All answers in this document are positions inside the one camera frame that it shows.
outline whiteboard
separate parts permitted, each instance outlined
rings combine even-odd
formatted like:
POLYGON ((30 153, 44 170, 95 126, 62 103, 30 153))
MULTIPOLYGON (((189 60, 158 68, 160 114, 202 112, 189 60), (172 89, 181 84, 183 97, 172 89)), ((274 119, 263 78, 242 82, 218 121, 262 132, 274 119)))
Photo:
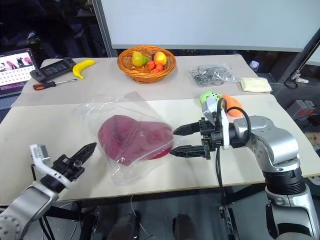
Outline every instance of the whiteboard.
POLYGON ((315 50, 309 60, 306 62, 308 65, 320 66, 320 46, 315 50))
POLYGON ((94 2, 103 10, 98 15, 107 23, 113 49, 158 45, 300 52, 320 27, 320 0, 94 2))

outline heart-shaped pillow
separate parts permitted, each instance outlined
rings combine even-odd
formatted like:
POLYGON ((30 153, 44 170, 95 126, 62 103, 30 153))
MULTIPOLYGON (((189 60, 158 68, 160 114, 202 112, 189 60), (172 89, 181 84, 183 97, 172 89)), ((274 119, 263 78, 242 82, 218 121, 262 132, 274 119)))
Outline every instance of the heart-shaped pillow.
POLYGON ((136 160, 151 160, 168 154, 173 145, 171 127, 163 122, 137 121, 114 115, 99 129, 98 140, 109 158, 129 166, 136 160))

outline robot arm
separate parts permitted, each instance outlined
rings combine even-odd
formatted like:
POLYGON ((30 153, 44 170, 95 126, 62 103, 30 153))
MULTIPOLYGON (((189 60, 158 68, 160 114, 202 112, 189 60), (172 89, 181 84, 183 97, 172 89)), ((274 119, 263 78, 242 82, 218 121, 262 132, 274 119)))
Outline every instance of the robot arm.
POLYGON ((220 126, 217 113, 211 111, 217 109, 210 107, 217 106, 218 101, 214 97, 209 95, 206 101, 201 102, 202 113, 208 120, 201 118, 199 122, 183 125, 173 132, 181 136, 200 132, 203 136, 202 145, 179 146, 170 153, 178 157, 210 159, 210 152, 225 146, 226 142, 233 148, 248 147, 254 153, 265 178, 265 191, 269 199, 266 220, 270 236, 279 240, 291 239, 287 238, 291 235, 286 233, 293 233, 295 236, 304 235, 318 240, 319 221, 309 187, 302 177, 295 138, 288 131, 275 127, 266 117, 250 116, 251 131, 248 131, 246 119, 236 119, 228 124, 228 140, 225 141, 226 134, 223 131, 226 124, 221 121, 220 126))
POLYGON ((93 154, 96 143, 81 148, 68 158, 62 155, 50 168, 44 164, 49 156, 44 145, 31 145, 30 150, 35 166, 44 174, 34 181, 8 208, 0 214, 0 240, 18 240, 27 232, 31 222, 38 220, 58 200, 64 188, 70 188, 85 169, 82 164, 93 154))

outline laptop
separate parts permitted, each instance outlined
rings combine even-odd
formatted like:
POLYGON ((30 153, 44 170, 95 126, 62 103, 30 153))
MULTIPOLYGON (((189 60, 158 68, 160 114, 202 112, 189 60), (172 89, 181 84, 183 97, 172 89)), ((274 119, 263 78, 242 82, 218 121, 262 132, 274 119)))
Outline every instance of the laptop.
POLYGON ((17 100, 36 67, 30 48, 0 53, 0 111, 17 100))

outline laptop screen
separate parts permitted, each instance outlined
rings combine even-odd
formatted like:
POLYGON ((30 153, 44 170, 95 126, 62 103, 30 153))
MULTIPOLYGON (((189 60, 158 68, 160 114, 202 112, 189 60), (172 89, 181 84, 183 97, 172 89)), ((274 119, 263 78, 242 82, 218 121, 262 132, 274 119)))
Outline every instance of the laptop screen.
POLYGON ((36 63, 29 48, 0 54, 0 96, 19 92, 31 79, 36 63))

